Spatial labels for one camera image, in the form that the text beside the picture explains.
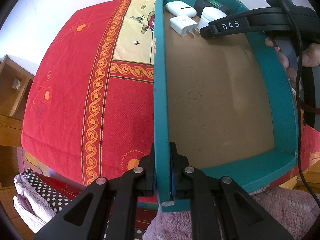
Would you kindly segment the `person's right hand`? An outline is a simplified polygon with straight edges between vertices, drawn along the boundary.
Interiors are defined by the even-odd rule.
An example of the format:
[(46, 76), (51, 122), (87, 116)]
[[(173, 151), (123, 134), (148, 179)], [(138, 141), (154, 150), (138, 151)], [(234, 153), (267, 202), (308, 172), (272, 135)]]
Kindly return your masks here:
[[(303, 51), (302, 65), (304, 67), (318, 67), (320, 63), (319, 56), (320, 56), (319, 44), (316, 44), (316, 43), (310, 44), (310, 46), (305, 51)], [(283, 54), (281, 50), (278, 51), (278, 60), (286, 71), (291, 87), (295, 89), (297, 71), (291, 68), (289, 59), (285, 56), (285, 54)]]

